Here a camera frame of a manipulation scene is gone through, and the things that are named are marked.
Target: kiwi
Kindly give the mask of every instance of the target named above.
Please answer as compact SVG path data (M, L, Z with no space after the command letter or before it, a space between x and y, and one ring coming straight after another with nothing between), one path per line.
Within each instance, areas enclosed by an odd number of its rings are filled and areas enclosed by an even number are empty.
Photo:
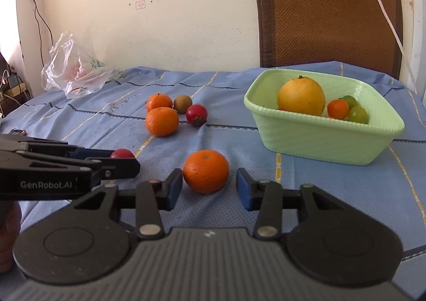
M184 94L176 97L173 102L173 108L180 114L186 113L186 110L192 105L192 99Z

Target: human hand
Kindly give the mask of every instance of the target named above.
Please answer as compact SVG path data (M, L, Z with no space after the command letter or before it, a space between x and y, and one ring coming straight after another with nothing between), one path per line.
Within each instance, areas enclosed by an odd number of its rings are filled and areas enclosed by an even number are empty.
M0 227L0 273L9 271L13 266L12 248L21 230L21 207L17 202Z

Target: large yellow fruit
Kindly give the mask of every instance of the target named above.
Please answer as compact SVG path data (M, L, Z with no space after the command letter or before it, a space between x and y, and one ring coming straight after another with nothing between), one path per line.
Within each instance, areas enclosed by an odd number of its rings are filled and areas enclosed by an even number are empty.
M325 96L316 81L299 76L287 81L281 87L277 102L280 110L321 116L325 107Z

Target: plastic container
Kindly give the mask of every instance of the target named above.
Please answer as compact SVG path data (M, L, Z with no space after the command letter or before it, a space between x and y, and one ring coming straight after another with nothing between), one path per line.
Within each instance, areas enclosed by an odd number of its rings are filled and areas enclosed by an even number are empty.
M276 97L287 81L307 76L325 94L322 117L277 110ZM368 124L327 118L327 104L355 97L370 116ZM370 85L351 78L308 71L270 69L260 74L244 96L266 148L328 162L367 165L404 130L404 121Z

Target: chair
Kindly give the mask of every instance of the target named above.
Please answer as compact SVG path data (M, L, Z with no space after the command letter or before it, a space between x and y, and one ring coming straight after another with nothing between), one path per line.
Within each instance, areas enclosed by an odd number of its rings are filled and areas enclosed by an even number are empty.
M401 0L382 0L402 42ZM257 0L260 66L326 61L398 79L401 52L376 0Z

